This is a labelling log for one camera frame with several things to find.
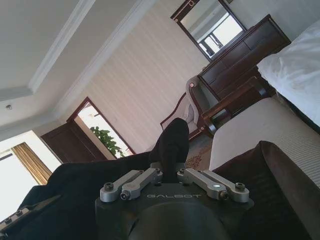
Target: green plant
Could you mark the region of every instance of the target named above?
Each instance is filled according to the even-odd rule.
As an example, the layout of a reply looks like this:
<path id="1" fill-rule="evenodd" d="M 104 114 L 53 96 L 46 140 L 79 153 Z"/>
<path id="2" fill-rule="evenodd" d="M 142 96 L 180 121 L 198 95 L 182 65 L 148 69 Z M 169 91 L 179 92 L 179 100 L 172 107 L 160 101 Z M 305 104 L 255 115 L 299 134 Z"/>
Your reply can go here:
<path id="1" fill-rule="evenodd" d="M 121 148 L 116 146 L 116 142 L 112 141 L 113 137 L 109 136 L 110 131 L 100 130 L 98 126 L 91 127 L 90 130 L 97 136 L 100 142 L 106 146 L 106 148 L 115 156 L 116 153 L 119 153 L 121 157 L 124 157 L 124 153 L 121 151 Z"/>

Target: mattress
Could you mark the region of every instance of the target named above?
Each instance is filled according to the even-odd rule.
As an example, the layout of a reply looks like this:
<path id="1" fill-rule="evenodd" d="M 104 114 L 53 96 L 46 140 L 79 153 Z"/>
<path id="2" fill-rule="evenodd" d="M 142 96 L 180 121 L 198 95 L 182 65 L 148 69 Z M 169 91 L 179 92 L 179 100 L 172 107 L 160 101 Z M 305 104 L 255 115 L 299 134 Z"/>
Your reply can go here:
<path id="1" fill-rule="evenodd" d="M 260 100 L 217 130 L 209 169 L 253 149 L 259 141 L 276 144 L 320 188 L 320 135 L 273 98 Z"/>
<path id="2" fill-rule="evenodd" d="M 257 66 L 270 85 L 320 126 L 320 20 Z"/>

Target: wooden dresser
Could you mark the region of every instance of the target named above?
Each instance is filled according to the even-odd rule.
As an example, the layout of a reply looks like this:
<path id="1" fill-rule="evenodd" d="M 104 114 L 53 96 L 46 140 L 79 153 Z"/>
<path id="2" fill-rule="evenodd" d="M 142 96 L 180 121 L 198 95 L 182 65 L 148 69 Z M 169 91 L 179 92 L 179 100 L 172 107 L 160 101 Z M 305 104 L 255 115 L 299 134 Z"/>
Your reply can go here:
<path id="1" fill-rule="evenodd" d="M 277 53 L 291 42 L 270 15 L 248 29 L 236 41 L 214 58 L 198 75 L 218 100 L 221 100 L 249 78 L 256 76 L 268 89 L 268 83 L 261 78 L 257 64 L 270 54 Z M 260 99 L 256 91 L 249 91 L 232 104 L 231 115 L 254 104 Z"/>

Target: carpet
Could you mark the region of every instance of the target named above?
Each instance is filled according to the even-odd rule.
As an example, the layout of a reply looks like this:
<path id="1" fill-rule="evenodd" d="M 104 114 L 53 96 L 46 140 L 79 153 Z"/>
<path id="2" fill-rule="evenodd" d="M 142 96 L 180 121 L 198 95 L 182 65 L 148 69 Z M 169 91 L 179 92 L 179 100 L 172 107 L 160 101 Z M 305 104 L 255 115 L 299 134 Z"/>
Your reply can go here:
<path id="1" fill-rule="evenodd" d="M 212 141 L 212 138 L 206 135 L 200 135 L 189 143 L 189 152 L 185 161 L 187 168 L 200 171 L 209 168 Z"/>

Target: brown blanket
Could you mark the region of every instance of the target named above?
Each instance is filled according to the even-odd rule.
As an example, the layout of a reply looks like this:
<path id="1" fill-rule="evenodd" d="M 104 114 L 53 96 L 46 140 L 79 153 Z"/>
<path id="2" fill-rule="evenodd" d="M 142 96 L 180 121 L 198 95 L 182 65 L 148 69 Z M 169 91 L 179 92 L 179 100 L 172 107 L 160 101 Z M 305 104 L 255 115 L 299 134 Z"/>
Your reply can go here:
<path id="1" fill-rule="evenodd" d="M 275 144 L 261 141 L 214 172 L 245 183 L 254 201 L 237 239 L 320 239 L 320 189 Z"/>

